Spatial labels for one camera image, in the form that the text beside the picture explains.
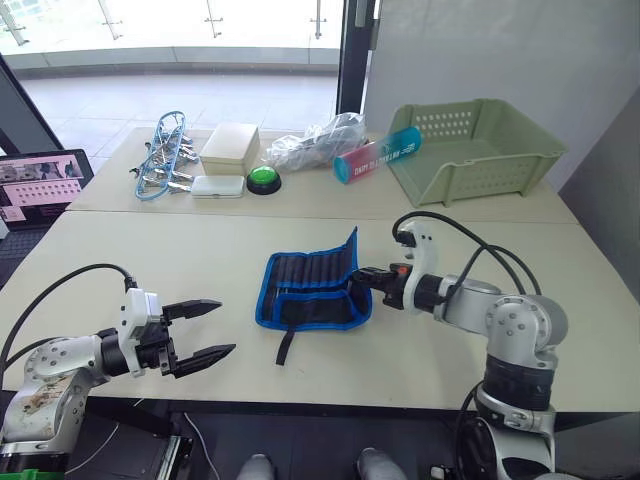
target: plastic bag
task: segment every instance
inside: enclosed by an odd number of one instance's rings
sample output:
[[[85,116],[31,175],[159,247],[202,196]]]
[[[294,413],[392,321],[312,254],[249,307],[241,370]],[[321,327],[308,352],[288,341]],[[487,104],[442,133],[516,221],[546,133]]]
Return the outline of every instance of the plastic bag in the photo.
[[[364,116],[341,113],[326,126],[312,125],[304,137],[280,137],[265,151],[263,161],[281,172],[327,167],[334,158],[364,145]]]

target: blue tool roll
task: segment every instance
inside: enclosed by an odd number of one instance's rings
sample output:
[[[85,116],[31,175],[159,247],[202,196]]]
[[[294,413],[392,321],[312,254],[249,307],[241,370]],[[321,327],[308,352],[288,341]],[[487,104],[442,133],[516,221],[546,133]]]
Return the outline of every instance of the blue tool roll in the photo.
[[[344,245],[312,253],[274,253],[256,307],[256,322],[285,330],[276,363],[284,365],[295,332],[349,330],[371,316],[371,291],[351,281],[358,269],[358,229]]]

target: glass railing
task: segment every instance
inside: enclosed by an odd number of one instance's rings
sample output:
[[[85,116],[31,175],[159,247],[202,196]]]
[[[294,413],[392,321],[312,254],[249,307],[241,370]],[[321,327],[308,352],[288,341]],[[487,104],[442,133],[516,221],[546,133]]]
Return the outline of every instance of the glass railing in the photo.
[[[340,47],[342,0],[0,0],[0,51]]]

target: green basket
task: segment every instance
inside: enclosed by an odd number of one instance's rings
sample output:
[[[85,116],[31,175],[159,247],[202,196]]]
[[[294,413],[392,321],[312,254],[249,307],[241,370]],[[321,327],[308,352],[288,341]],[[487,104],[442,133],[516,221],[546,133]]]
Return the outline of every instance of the green basket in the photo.
[[[390,168],[417,207],[460,198],[527,195],[567,147],[504,100],[404,105],[390,132],[415,126],[422,146]]]
[[[2,480],[63,480],[63,472],[40,472],[37,469],[23,470],[20,473],[0,473]]]

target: pouch strap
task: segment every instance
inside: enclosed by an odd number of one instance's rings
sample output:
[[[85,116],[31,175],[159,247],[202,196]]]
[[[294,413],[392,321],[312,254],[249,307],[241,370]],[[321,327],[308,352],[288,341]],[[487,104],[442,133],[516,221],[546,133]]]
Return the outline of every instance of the pouch strap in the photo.
[[[282,341],[280,342],[280,348],[278,348],[278,356],[276,357],[276,365],[284,366],[284,362],[287,359],[287,354],[289,353],[289,347],[291,346],[291,342],[293,341],[293,336],[296,334],[295,328],[290,327],[287,330],[287,333],[282,337]]]

